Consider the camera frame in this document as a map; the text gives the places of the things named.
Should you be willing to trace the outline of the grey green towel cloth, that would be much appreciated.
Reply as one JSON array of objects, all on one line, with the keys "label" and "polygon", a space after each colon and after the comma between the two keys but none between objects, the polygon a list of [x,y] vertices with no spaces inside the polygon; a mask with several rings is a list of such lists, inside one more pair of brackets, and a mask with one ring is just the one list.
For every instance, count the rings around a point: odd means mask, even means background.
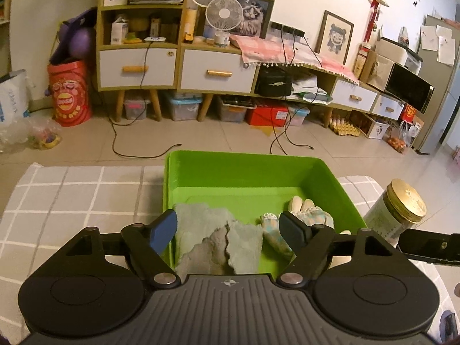
[{"label": "grey green towel cloth", "polygon": [[226,208],[206,203],[174,206],[175,271],[182,281],[189,275],[242,275],[258,272],[263,246],[259,224],[237,220]]}]

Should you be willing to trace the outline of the glass jar gold lid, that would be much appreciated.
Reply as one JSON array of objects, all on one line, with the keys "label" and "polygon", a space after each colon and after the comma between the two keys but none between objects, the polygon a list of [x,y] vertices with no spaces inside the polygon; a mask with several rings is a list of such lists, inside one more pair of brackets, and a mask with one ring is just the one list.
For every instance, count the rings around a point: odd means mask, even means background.
[{"label": "glass jar gold lid", "polygon": [[366,225],[395,246],[401,234],[426,216],[426,203],[412,186],[393,179],[364,216]]}]

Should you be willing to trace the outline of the green plastic bin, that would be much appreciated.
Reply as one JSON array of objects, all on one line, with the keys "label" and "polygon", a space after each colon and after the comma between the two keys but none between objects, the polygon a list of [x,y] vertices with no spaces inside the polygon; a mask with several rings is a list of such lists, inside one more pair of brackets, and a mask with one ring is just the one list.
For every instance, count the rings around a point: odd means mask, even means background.
[{"label": "green plastic bin", "polygon": [[[338,233],[356,233],[365,225],[326,163],[315,157],[176,151],[166,159],[166,210],[174,210],[179,203],[206,203],[210,208],[226,208],[242,223],[260,225],[264,213],[279,216],[296,195],[329,213]],[[175,242],[170,250],[175,268]],[[277,277],[290,260],[263,236],[257,273]]]}]

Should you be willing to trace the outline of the grey checked tablecloth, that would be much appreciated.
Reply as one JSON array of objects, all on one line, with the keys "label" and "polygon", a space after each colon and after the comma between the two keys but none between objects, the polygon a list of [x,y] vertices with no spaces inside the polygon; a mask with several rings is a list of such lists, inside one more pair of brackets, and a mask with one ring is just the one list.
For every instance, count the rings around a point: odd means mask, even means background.
[{"label": "grey checked tablecloth", "polygon": [[[293,196],[313,199],[307,189],[305,169],[284,183],[282,176],[268,184],[249,178],[242,188],[218,189],[210,193],[217,200],[205,200],[203,194],[191,200],[210,207],[225,207],[239,221],[258,223],[263,213],[280,213]],[[10,344],[19,344],[28,330],[17,304],[22,282],[55,251],[81,229],[98,227],[102,233],[115,233],[135,222],[150,223],[162,213],[164,167],[44,167],[31,164],[17,182],[1,216],[1,336]],[[361,215],[367,213],[383,189],[373,178],[348,176],[338,179]],[[459,325],[459,298],[454,294],[459,278],[454,267],[415,262],[439,288],[441,307],[456,312]]]}]

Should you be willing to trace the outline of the egg carton tray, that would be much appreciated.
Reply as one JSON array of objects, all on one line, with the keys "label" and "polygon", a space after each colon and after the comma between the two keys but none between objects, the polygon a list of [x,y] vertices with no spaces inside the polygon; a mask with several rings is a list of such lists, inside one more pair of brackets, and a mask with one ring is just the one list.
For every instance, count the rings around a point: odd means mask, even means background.
[{"label": "egg carton tray", "polygon": [[353,125],[350,121],[341,117],[340,115],[333,114],[328,123],[329,129],[331,129],[336,135],[350,135],[354,137],[359,137],[361,131]]}]

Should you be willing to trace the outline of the red box under cabinet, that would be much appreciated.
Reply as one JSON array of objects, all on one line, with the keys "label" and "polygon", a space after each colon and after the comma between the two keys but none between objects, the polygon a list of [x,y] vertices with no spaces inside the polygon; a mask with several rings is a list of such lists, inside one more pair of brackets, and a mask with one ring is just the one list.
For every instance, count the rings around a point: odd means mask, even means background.
[{"label": "red box under cabinet", "polygon": [[288,117],[287,106],[272,99],[255,98],[255,108],[246,112],[246,122],[252,126],[284,127]]}]

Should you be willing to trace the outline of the black microwave oven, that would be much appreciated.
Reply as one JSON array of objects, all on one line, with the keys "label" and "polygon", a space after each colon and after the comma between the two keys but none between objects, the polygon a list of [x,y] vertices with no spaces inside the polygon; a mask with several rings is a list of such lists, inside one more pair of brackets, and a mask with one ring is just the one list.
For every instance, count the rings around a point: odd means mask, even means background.
[{"label": "black microwave oven", "polygon": [[434,87],[405,67],[394,63],[384,92],[424,113],[433,95]]}]

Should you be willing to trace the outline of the red snack bucket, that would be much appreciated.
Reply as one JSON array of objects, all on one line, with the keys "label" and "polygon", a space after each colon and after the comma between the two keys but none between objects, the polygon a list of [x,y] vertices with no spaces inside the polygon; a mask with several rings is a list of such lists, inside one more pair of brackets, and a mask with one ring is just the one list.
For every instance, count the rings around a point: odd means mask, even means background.
[{"label": "red snack bucket", "polygon": [[89,120],[92,110],[86,63],[79,60],[49,64],[47,73],[56,122],[62,127],[73,127]]}]

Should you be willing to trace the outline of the low wooden tv cabinet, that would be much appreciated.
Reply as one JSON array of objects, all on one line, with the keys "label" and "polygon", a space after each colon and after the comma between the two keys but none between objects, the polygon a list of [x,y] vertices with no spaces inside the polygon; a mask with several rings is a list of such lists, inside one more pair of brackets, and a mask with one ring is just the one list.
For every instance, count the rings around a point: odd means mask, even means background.
[{"label": "low wooden tv cabinet", "polygon": [[176,90],[200,93],[202,122],[217,95],[265,97],[398,119],[404,104],[367,86],[338,62],[304,45],[287,47],[262,39],[231,37],[228,47],[181,44]]}]

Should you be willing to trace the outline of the grey refrigerator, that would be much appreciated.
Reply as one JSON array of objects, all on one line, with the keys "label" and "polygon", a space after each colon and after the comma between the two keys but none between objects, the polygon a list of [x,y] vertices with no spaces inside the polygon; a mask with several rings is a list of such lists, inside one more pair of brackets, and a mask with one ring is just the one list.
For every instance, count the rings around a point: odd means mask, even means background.
[{"label": "grey refrigerator", "polygon": [[419,76],[434,87],[423,113],[423,121],[413,149],[429,155],[448,138],[459,111],[459,29],[445,19],[427,16],[420,29],[417,54],[423,59]]}]

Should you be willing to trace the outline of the pink table runner cloth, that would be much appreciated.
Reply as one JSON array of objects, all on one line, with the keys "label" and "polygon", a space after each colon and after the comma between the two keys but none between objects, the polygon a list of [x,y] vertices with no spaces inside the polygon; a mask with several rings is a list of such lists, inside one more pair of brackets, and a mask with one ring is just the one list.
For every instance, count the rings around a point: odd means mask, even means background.
[{"label": "pink table runner cloth", "polygon": [[230,41],[240,51],[242,61],[248,65],[303,66],[330,73],[350,83],[359,84],[353,72],[340,62],[313,52],[307,45],[295,42],[270,41],[258,37],[232,34]]}]

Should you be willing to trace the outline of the framed cartoon girl picture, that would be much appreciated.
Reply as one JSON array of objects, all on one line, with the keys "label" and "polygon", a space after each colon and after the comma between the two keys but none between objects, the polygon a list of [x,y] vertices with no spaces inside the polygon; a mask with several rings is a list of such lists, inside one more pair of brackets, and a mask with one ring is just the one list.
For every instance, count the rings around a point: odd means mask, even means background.
[{"label": "framed cartoon girl picture", "polygon": [[325,10],[315,52],[345,65],[353,29],[353,23]]}]

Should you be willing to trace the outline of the purple ball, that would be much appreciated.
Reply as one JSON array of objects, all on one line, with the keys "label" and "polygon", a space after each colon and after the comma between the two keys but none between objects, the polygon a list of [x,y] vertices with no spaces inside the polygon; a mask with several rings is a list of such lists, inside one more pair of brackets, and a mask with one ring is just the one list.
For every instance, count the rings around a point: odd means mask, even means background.
[{"label": "purple ball", "polygon": [[69,42],[69,53],[73,58],[84,59],[95,48],[96,31],[94,28],[81,28],[75,32]]}]

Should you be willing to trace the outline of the white desk fan front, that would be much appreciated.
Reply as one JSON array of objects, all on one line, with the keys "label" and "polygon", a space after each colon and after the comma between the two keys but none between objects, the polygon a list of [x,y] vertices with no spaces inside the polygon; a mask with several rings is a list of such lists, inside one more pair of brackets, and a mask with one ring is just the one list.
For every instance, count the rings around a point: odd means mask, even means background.
[{"label": "white desk fan front", "polygon": [[237,0],[212,0],[205,11],[207,23],[214,29],[214,45],[227,47],[230,32],[243,20],[243,9]]}]

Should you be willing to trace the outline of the framed cat picture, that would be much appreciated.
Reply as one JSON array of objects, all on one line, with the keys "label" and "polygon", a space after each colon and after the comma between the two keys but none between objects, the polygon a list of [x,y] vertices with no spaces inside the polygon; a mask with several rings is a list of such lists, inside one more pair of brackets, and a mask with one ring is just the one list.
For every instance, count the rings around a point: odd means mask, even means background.
[{"label": "framed cat picture", "polygon": [[259,37],[267,35],[274,0],[237,0],[242,6],[243,19],[232,33],[240,36]]}]

